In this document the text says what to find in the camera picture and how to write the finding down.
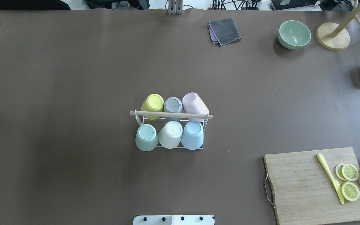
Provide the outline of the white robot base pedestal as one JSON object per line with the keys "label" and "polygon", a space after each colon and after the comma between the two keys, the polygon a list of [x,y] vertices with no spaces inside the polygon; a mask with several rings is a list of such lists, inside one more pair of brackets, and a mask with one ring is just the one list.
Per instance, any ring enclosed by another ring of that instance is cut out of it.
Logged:
{"label": "white robot base pedestal", "polygon": [[214,215],[139,215],[133,225],[214,225]]}

